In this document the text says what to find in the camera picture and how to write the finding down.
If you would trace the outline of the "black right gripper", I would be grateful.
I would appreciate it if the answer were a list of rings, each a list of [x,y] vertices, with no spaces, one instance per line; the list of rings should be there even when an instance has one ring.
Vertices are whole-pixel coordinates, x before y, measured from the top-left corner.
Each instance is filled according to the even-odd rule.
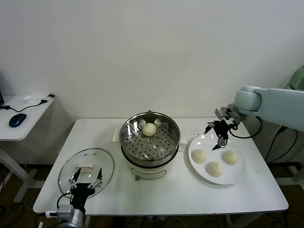
[[[213,151],[221,148],[225,148],[228,143],[228,132],[238,129],[238,123],[236,123],[232,118],[215,120],[213,122],[208,122],[205,128],[205,133],[208,133],[211,129],[214,129],[216,135],[218,136],[217,144],[213,147]]]

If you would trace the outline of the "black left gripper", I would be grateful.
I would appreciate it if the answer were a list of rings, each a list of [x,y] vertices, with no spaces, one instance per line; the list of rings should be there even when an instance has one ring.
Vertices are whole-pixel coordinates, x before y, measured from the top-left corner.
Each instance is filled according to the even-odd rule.
[[[100,168],[97,179],[93,183],[76,183],[78,177],[81,173],[81,168],[73,174],[72,179],[69,179],[69,186],[71,194],[73,195],[71,205],[74,209],[85,209],[85,203],[89,196],[95,194],[95,190],[97,190],[102,184],[102,168]]]

